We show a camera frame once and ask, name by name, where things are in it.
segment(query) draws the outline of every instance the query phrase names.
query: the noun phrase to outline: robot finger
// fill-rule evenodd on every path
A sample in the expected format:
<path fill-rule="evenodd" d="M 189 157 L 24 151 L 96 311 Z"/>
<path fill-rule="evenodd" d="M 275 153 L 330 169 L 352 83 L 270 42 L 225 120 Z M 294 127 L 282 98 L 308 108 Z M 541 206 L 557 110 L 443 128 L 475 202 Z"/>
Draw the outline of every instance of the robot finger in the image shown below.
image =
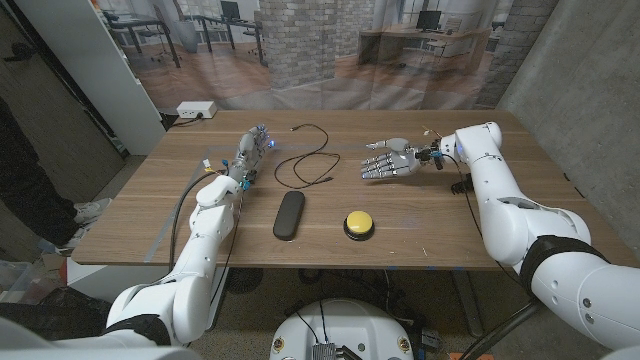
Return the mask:
<path fill-rule="evenodd" d="M 375 163 L 377 163 L 379 161 L 385 161 L 390 157 L 391 157 L 391 153 L 382 154 L 380 156 L 376 156 L 376 157 L 372 157 L 372 158 L 369 158 L 367 160 L 364 160 L 364 161 L 360 162 L 360 165 L 362 165 L 362 166 L 373 165 L 373 164 L 375 164 Z"/>
<path fill-rule="evenodd" d="M 399 169 L 387 170 L 387 171 L 382 171 L 382 170 L 369 171 L 362 174 L 362 178 L 363 179 L 385 179 L 385 178 L 391 178 L 396 176 L 405 176 L 405 175 L 409 175 L 410 173 L 411 171 L 409 170 L 409 167 L 405 166 Z"/>
<path fill-rule="evenodd" d="M 382 140 L 373 144 L 367 145 L 369 149 L 377 149 L 379 147 L 386 147 L 393 151 L 405 151 L 409 147 L 409 140 L 402 138 L 393 138 L 389 140 Z"/>
<path fill-rule="evenodd" d="M 360 171 L 364 174 L 366 172 L 380 172 L 380 171 L 390 171 L 395 169 L 395 164 L 391 159 L 388 159 L 384 163 L 378 162 L 376 165 L 371 165 L 367 167 L 363 167 Z"/>
<path fill-rule="evenodd" d="M 384 160 L 372 163 L 369 166 L 363 166 L 360 171 L 365 173 L 367 171 L 379 171 L 381 168 L 387 167 L 393 164 L 393 158 L 387 157 Z"/>

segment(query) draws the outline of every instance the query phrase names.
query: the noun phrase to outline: brick pillar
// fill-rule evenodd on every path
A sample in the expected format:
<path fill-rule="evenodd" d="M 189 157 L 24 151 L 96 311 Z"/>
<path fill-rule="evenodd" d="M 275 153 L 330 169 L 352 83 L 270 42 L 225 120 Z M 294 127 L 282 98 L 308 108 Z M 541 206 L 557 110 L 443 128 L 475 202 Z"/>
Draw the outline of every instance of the brick pillar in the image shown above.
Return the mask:
<path fill-rule="evenodd" d="M 494 108 L 529 54 L 558 0 L 514 0 L 477 108 Z"/>
<path fill-rule="evenodd" d="M 271 87 L 335 75 L 336 0 L 260 0 Z"/>
<path fill-rule="evenodd" d="M 336 55 L 358 52 L 361 30 L 371 30 L 375 0 L 337 0 Z"/>

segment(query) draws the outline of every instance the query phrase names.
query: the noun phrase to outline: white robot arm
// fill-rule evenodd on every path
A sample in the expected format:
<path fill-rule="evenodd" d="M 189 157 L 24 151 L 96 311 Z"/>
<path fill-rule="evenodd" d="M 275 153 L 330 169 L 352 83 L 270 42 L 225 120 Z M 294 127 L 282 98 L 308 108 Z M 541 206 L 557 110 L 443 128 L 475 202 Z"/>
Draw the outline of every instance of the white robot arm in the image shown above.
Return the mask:
<path fill-rule="evenodd" d="M 69 340 L 67 346 L 181 346 L 202 335 L 213 319 L 216 258 L 234 226 L 233 201 L 255 178 L 265 148 L 273 145 L 267 139 L 264 126 L 249 130 L 228 173 L 198 192 L 198 205 L 189 219 L 191 236 L 173 270 L 153 284 L 120 294 L 109 312 L 105 335 Z"/>
<path fill-rule="evenodd" d="M 501 143 L 496 123 L 456 130 L 431 146 L 405 142 L 363 161 L 362 177 L 409 175 L 414 170 L 396 169 L 417 167 L 416 160 L 439 168 L 467 164 L 489 255 L 512 266 L 530 293 L 584 335 L 612 349 L 640 345 L 640 292 L 634 286 L 640 269 L 610 264 L 591 247 L 589 229 L 577 214 L 526 197 L 500 153 Z"/>

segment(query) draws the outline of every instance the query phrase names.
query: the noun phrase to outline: black remote control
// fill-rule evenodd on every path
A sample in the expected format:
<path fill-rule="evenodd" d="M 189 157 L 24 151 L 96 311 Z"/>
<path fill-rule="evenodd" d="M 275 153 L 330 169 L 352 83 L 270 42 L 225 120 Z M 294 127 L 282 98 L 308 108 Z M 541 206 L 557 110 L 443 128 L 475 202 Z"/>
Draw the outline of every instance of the black remote control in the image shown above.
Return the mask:
<path fill-rule="evenodd" d="M 273 235 L 280 240 L 292 240 L 296 235 L 303 208 L 303 193 L 300 191 L 289 191 L 286 193 L 280 204 L 276 221 L 273 224 Z"/>

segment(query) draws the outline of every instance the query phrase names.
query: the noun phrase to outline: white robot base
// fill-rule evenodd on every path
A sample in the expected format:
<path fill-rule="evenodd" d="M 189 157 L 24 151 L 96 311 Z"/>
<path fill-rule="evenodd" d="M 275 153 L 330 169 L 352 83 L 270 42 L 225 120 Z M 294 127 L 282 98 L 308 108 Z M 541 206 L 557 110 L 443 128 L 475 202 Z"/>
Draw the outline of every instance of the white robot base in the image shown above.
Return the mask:
<path fill-rule="evenodd" d="M 365 302 L 326 299 L 305 306 L 298 314 L 285 320 L 273 336 L 271 360 L 333 360 L 338 356 L 354 360 L 413 359 L 402 326 Z"/>

